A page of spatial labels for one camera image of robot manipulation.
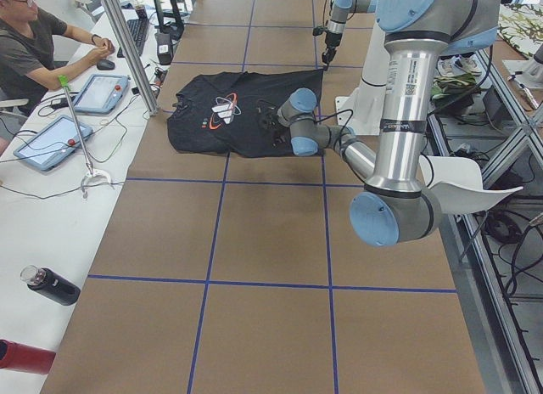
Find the sneaker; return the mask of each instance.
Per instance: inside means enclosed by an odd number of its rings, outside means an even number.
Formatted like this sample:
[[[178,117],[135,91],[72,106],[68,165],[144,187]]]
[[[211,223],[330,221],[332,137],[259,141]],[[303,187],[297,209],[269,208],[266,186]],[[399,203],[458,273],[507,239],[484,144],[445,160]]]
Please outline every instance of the sneaker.
[[[452,62],[454,58],[450,59],[441,59],[438,61],[438,72],[443,77],[454,77],[455,72],[452,70]]]
[[[473,60],[471,57],[464,58],[461,56],[455,62],[455,66],[466,71],[467,73],[473,74],[474,76],[480,76],[483,73],[477,63],[475,63],[475,60]]]

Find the cup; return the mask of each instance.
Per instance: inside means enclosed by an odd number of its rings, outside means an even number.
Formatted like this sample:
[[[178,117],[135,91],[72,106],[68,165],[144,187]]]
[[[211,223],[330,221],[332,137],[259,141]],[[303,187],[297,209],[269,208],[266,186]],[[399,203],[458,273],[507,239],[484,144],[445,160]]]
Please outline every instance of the cup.
[[[0,340],[0,369],[47,374],[55,355],[49,350]]]
[[[139,19],[147,19],[147,10],[145,10],[144,3],[135,3],[134,9],[136,10],[136,14]]]

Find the red bottle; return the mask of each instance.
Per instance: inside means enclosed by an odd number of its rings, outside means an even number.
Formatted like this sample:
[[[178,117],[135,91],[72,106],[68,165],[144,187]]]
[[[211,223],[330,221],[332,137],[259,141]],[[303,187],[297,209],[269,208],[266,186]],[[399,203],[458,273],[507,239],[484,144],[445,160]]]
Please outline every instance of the red bottle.
[[[47,374],[55,355],[49,350],[0,340],[0,369]]]

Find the man's hand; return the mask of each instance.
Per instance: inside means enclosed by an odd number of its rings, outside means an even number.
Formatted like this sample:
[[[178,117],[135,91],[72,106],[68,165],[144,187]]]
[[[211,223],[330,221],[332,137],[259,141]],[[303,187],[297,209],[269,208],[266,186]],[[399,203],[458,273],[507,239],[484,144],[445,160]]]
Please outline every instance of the man's hand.
[[[107,48],[109,54],[115,51],[115,46],[107,37],[94,37],[94,45],[97,48]]]
[[[83,59],[85,59],[90,65],[95,65],[99,60],[107,58],[113,52],[106,45],[103,45],[102,47],[96,47],[87,54],[85,54],[85,57],[83,57]]]

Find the water bottle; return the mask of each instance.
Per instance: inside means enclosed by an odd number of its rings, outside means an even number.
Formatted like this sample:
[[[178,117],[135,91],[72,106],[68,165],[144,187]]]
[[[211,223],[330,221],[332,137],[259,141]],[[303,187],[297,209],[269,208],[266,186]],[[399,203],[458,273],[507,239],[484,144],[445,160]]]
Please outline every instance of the water bottle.
[[[65,306],[76,303],[81,292],[77,286],[49,268],[29,265],[21,271],[20,278],[27,283],[30,290]]]

